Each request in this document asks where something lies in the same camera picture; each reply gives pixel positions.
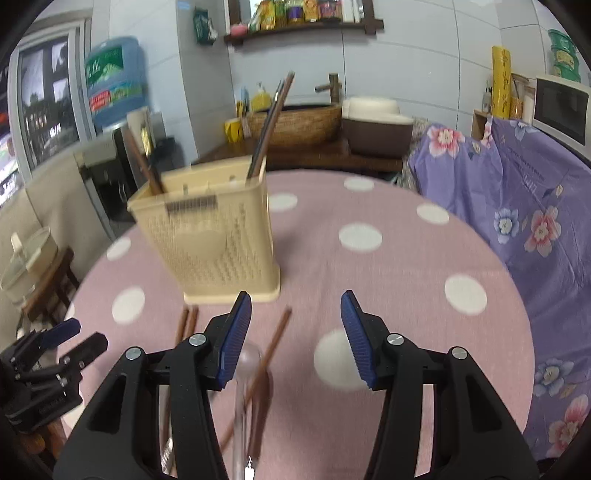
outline shelf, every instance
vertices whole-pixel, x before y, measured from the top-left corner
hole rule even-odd
[[[196,163],[208,163],[225,158],[252,155],[255,149],[252,138],[234,144],[224,144]],[[295,168],[327,168],[340,171],[366,170],[378,173],[402,171],[399,158],[374,158],[356,155],[349,151],[347,141],[339,136],[320,145],[308,147],[271,147],[267,153],[267,171],[292,170]]]
[[[226,35],[224,42],[231,45],[240,46],[246,41],[256,40],[257,38],[264,38],[270,35],[280,35],[287,33],[297,33],[306,30],[364,30],[366,35],[375,35],[378,30],[384,29],[384,20],[372,19],[365,20],[361,23],[353,22],[306,22],[299,24],[291,24],[275,30],[261,30],[254,33],[248,33],[242,37],[233,37]]]

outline white polka dot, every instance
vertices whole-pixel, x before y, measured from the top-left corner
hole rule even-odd
[[[297,197],[293,193],[276,193],[269,195],[269,210],[272,212],[285,212],[297,205]]]
[[[122,291],[113,302],[113,320],[120,325],[129,325],[139,317],[144,309],[145,295],[139,287]]]
[[[449,223],[449,213],[446,209],[432,203],[423,203],[417,207],[417,215],[433,225]]]
[[[372,252],[382,244],[382,234],[367,223],[350,223],[340,230],[339,240],[354,252]]]
[[[71,319],[75,313],[76,308],[74,307],[74,302],[71,302],[70,306],[68,307],[68,311],[66,312],[66,316],[64,317],[64,320]]]
[[[321,338],[314,351],[314,369],[320,379],[337,390],[364,390],[347,334],[337,329]]]
[[[447,301],[458,312],[466,315],[478,315],[486,308],[484,287],[468,275],[452,275],[445,282]]]
[[[85,408],[84,397],[82,397],[82,394],[80,394],[80,397],[82,398],[82,403],[74,408],[74,410],[70,410],[61,418],[71,429],[76,426],[76,423],[78,422],[78,419],[80,418],[80,415],[82,415],[82,412]]]
[[[129,247],[131,247],[131,240],[126,236],[122,236],[109,247],[107,258],[111,261],[118,260],[128,252]]]
[[[365,177],[349,177],[345,180],[345,188],[352,192],[369,192],[374,187],[374,181]]]

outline blue flower print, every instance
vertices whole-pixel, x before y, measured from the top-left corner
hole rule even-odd
[[[495,232],[501,245],[505,245],[519,233],[519,210],[502,208],[495,212]]]
[[[523,137],[526,133],[531,134],[533,132],[537,132],[537,129],[531,125],[520,122],[519,120],[510,120],[509,124],[512,127],[515,127],[515,138],[519,141],[523,140]]]
[[[546,392],[550,394],[550,397],[557,395],[564,385],[564,377],[571,372],[573,367],[574,363],[564,362],[557,358],[550,358],[538,365],[534,377],[534,395],[541,397]]]

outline pink flower print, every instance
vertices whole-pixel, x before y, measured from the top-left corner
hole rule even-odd
[[[575,398],[564,413],[564,421],[557,420],[550,424],[548,429],[548,441],[552,444],[546,455],[550,458],[558,458],[564,453],[569,443],[573,441],[581,425],[587,418],[589,398],[581,395]]]
[[[448,152],[451,158],[456,158],[460,151],[458,142],[466,141],[462,133],[447,127],[437,128],[435,125],[429,128],[427,135],[431,139],[429,153],[435,158],[441,157],[445,152]]]
[[[490,148],[492,146],[492,144],[494,143],[494,140],[492,138],[492,121],[491,120],[489,120],[486,123],[486,125],[484,126],[484,137],[482,138],[480,143],[486,148]]]
[[[531,235],[525,242],[525,250],[537,250],[542,257],[547,257],[552,251],[552,242],[560,237],[562,227],[556,221],[558,209],[548,207],[546,213],[536,210],[531,218]]]

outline purple floral cloth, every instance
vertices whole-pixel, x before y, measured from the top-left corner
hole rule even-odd
[[[511,273],[537,365],[524,436],[536,459],[560,456],[589,412],[591,170],[545,133],[496,118],[481,141],[433,124],[409,165],[420,193],[468,223]]]

